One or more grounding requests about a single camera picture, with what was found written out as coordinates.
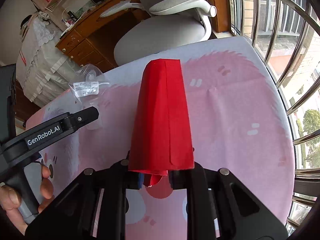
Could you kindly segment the person's left hand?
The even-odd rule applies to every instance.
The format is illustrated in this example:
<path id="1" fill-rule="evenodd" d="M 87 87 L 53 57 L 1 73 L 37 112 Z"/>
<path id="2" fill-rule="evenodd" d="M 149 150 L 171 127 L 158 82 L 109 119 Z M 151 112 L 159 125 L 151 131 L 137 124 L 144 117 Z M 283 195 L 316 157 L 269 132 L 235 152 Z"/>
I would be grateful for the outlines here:
<path id="1" fill-rule="evenodd" d="M 50 170 L 48 167 L 42 165 L 42 182 L 40 192 L 44 197 L 43 202 L 39 205 L 38 212 L 41 213 L 53 200 L 53 185 L 49 180 Z M 11 187 L 7 185 L 1 186 L 1 208 L 4 210 L 8 219 L 23 235 L 25 234 L 27 223 L 24 221 L 18 208 L 21 205 L 20 195 Z"/>

